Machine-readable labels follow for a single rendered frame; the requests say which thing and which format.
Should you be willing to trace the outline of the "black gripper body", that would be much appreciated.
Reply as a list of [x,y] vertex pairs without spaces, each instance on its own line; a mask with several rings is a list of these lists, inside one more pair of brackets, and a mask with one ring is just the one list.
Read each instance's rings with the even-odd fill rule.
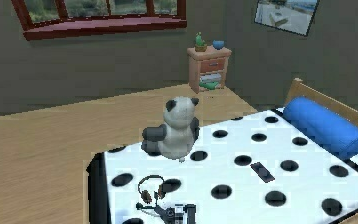
[[175,210],[173,208],[163,209],[159,205],[154,208],[154,211],[164,222],[173,222],[175,220]]

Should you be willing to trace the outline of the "brown headphones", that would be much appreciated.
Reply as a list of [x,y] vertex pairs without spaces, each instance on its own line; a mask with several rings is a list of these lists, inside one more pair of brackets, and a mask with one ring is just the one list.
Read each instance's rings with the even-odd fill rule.
[[[151,194],[147,190],[140,189],[141,185],[149,179],[160,179],[162,181],[162,183],[159,185],[158,190],[154,192],[154,196],[151,196]],[[160,175],[152,174],[152,175],[143,177],[137,185],[137,190],[138,190],[138,193],[140,194],[140,198],[142,199],[142,201],[146,204],[150,204],[153,199],[155,199],[155,200],[163,199],[166,196],[166,192],[164,191],[164,183],[165,183],[165,180]]]

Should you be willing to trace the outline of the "bed with black dotted cover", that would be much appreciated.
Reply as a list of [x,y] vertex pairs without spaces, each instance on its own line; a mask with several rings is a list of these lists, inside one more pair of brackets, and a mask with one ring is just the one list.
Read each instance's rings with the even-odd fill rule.
[[[300,96],[358,127],[357,110],[294,79],[287,104]],[[89,224],[164,224],[135,207],[145,204],[139,181],[152,174],[165,180],[158,203],[195,204],[196,224],[356,224],[358,154],[329,153],[283,117],[285,107],[202,127],[184,162],[150,156],[140,143],[96,154],[87,168]],[[256,162],[275,180],[264,183]]]

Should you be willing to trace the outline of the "black and white panda toy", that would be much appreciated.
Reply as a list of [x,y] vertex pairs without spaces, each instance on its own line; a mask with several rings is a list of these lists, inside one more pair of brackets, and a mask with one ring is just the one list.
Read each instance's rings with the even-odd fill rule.
[[142,132],[141,149],[150,156],[162,155],[184,162],[199,137],[199,120],[195,109],[196,97],[178,96],[165,104],[164,122],[156,127],[146,127]]

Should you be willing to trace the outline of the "black remote control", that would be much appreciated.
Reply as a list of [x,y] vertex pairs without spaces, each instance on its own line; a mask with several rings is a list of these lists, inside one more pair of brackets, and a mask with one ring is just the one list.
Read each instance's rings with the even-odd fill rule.
[[262,163],[253,163],[250,165],[250,167],[264,183],[269,183],[275,180],[275,177]]

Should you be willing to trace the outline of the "green object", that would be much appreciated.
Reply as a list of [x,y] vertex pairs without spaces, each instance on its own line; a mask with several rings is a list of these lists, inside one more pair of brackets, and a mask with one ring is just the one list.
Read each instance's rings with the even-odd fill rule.
[[220,87],[219,82],[199,82],[199,86],[207,90],[215,90]]

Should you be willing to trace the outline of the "wooden nightstand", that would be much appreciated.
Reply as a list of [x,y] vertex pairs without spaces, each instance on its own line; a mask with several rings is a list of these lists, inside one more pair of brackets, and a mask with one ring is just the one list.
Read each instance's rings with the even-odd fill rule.
[[200,77],[210,74],[220,74],[217,89],[225,87],[226,75],[228,71],[228,60],[232,51],[226,47],[220,50],[213,46],[208,46],[205,52],[197,52],[195,48],[188,48],[189,62],[189,86],[195,93],[206,91],[206,88],[200,87]]

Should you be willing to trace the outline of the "green cactus in pot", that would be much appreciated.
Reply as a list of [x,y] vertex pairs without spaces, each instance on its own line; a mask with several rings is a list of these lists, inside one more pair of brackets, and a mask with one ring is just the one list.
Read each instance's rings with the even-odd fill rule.
[[196,52],[205,52],[207,50],[207,44],[202,39],[202,33],[198,32],[195,36],[195,51]]

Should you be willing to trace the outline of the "blue bolster pillow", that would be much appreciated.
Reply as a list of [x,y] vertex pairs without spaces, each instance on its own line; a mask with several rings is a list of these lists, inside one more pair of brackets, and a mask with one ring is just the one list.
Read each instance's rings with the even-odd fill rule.
[[303,96],[292,99],[284,108],[283,117],[341,160],[358,154],[358,127],[313,100]]

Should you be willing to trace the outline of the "red framed window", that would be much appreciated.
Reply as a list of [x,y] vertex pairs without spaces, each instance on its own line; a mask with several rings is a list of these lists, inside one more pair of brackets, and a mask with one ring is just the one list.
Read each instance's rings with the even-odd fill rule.
[[177,13],[156,14],[154,0],[146,0],[145,14],[112,15],[106,0],[107,16],[69,17],[64,0],[54,0],[58,18],[33,22],[25,0],[11,0],[27,41],[66,37],[170,30],[187,27],[186,0],[176,0]]

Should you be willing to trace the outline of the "framed wall picture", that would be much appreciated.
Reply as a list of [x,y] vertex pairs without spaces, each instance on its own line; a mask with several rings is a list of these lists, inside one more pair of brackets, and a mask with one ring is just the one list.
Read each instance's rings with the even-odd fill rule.
[[258,0],[254,22],[307,36],[319,0]]

